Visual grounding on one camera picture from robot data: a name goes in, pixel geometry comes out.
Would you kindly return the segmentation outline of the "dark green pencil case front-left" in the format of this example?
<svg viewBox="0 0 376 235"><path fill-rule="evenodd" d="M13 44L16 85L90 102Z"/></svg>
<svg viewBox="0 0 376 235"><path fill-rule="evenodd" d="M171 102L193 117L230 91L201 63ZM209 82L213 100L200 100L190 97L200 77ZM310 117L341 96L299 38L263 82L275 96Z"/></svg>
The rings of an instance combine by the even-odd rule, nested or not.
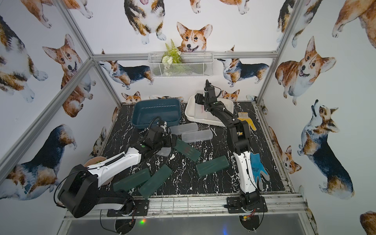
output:
<svg viewBox="0 0 376 235"><path fill-rule="evenodd" d="M149 169L145 168L113 184L115 192L128 192L151 178Z"/></svg>

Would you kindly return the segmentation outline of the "white plastic storage box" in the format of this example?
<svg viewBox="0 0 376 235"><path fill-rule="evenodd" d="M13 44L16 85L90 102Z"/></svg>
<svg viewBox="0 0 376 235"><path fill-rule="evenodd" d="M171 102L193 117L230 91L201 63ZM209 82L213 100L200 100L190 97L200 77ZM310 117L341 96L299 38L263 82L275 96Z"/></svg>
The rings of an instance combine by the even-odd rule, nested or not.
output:
<svg viewBox="0 0 376 235"><path fill-rule="evenodd" d="M192 122L225 127L226 125L218 117L205 110L205 105L196 103L197 95L201 96L203 94L197 93L190 97L185 109L187 119ZM211 102L210 105L212 108L219 107L221 110L225 108L231 115L234 113L234 102L229 99L217 98L217 101Z"/></svg>

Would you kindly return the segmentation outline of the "bowl with green salad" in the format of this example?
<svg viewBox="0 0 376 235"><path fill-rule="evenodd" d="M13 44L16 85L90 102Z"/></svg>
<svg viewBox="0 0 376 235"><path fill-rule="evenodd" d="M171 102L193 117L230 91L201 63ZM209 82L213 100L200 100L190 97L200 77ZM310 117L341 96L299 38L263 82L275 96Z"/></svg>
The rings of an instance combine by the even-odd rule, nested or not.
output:
<svg viewBox="0 0 376 235"><path fill-rule="evenodd" d="M84 167L88 167L90 165L94 165L94 164L97 164L97 163L100 163L100 162L103 162L107 160L105 157L102 157L102 156L98 156L98 157L94 157L92 159L90 159L89 161L87 161L85 164L84 164ZM104 185L108 185L109 183L111 183L111 181L113 180L114 178L110 178L109 180L107 180L106 182L104 182L102 184L102 186Z"/></svg>

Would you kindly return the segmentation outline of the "dark green pencil case front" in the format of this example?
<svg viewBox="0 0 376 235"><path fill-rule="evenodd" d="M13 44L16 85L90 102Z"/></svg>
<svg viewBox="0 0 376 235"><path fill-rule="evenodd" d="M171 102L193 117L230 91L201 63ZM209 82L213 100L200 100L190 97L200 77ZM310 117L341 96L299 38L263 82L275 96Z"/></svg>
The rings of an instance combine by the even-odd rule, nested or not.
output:
<svg viewBox="0 0 376 235"><path fill-rule="evenodd" d="M161 166L160 169L151 176L140 188L140 195L148 200L151 195L170 177L172 169L166 164Z"/></svg>

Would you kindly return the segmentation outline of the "artificial fern plant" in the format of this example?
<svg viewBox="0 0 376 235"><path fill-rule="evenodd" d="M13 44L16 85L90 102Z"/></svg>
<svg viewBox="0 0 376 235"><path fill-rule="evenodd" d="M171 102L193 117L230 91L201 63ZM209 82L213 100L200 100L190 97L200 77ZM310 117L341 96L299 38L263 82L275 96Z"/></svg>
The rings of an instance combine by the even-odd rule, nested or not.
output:
<svg viewBox="0 0 376 235"><path fill-rule="evenodd" d="M181 58L181 52L176 47L173 40L170 41L170 45L165 43L166 52L162 57L162 65L164 67L164 73L168 75L177 75L184 72L183 62Z"/></svg>

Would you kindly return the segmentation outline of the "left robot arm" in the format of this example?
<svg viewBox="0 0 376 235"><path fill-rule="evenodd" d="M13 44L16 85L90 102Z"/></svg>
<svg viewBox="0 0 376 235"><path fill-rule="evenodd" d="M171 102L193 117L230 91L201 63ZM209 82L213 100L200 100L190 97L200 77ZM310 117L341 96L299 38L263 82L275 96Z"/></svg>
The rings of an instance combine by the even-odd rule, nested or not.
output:
<svg viewBox="0 0 376 235"><path fill-rule="evenodd" d="M140 163L143 157L157 154L165 147L174 147L177 136L166 125L147 129L145 135L126 150L97 164L76 165L63 182L58 200L75 218L93 210L116 210L130 214L133 198L126 193L102 195L99 188L115 175Z"/></svg>

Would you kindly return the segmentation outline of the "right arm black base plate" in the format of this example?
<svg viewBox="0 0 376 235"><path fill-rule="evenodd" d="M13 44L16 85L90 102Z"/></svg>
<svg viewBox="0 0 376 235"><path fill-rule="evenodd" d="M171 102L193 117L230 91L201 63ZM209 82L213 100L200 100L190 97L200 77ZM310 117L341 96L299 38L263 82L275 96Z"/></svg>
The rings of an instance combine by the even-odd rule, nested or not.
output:
<svg viewBox="0 0 376 235"><path fill-rule="evenodd" d="M251 200L250 202L241 197L227 197L226 204L224 208L228 210L228 213L251 213L253 210L255 212L268 212L268 208L264 197L260 197L256 200Z"/></svg>

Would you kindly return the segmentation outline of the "clear pencil case with pens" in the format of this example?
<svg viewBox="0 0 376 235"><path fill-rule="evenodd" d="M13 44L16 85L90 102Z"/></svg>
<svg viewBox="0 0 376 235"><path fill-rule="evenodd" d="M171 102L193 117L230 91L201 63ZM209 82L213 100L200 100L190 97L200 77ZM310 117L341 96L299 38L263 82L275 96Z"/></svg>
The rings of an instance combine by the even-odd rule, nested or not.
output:
<svg viewBox="0 0 376 235"><path fill-rule="evenodd" d="M195 104L195 118L207 119L208 112L205 111L205 106L200 104Z"/></svg>

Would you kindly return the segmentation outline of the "dark green pencil case centre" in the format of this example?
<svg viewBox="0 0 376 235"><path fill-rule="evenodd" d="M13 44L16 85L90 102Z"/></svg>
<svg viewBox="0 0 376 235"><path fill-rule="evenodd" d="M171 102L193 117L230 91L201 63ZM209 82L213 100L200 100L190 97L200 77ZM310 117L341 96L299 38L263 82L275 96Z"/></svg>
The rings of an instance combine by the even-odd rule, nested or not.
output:
<svg viewBox="0 0 376 235"><path fill-rule="evenodd" d="M191 147L187 143L183 142L181 139L176 140L176 145L174 147L178 152L185 155L187 158L193 162L197 162L201 156L201 152L197 149Z"/></svg>

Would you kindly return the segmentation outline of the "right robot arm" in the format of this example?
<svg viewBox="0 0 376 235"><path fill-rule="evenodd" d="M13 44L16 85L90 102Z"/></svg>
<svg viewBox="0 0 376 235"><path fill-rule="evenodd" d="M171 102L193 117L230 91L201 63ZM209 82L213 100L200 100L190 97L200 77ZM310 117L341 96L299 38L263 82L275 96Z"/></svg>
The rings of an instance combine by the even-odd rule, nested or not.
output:
<svg viewBox="0 0 376 235"><path fill-rule="evenodd" d="M227 129L227 144L236 159L240 177L239 203L232 208L251 211L260 202L260 193L254 182L251 167L251 134L249 124L239 120L223 102L217 100L215 86L206 80L204 93L195 95L195 102L204 106L206 112L217 117Z"/></svg>

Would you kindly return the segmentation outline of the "dark green pencil case right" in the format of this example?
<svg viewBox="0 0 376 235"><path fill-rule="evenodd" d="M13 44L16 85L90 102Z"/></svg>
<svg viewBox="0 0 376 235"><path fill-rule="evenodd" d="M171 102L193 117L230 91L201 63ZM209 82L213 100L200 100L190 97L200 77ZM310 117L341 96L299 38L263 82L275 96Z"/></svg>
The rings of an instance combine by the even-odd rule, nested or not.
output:
<svg viewBox="0 0 376 235"><path fill-rule="evenodd" d="M218 172L229 167L229 162L226 156L220 156L212 160L202 162L196 165L196 170L199 177L204 177L206 175Z"/></svg>

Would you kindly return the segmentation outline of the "blue grey work glove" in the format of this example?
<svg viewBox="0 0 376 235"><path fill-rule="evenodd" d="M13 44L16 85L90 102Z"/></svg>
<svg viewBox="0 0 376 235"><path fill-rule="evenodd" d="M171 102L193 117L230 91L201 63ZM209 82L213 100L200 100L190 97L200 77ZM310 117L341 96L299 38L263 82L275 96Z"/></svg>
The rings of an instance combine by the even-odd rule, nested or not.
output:
<svg viewBox="0 0 376 235"><path fill-rule="evenodd" d="M258 153L254 154L251 152L250 163L251 163L252 173L253 173L256 186L258 190L264 191L262 180L264 179L265 182L269 182L270 176L261 162L260 154Z"/></svg>

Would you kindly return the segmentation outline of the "teal plastic storage box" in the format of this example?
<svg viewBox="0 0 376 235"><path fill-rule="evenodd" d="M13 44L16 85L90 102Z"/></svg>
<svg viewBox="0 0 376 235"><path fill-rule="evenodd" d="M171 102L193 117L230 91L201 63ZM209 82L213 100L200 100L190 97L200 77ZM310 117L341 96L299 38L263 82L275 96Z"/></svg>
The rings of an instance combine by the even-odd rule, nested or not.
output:
<svg viewBox="0 0 376 235"><path fill-rule="evenodd" d="M135 128L145 129L151 121L160 116L169 127L181 120L181 103L178 99L151 99L135 104L131 123Z"/></svg>

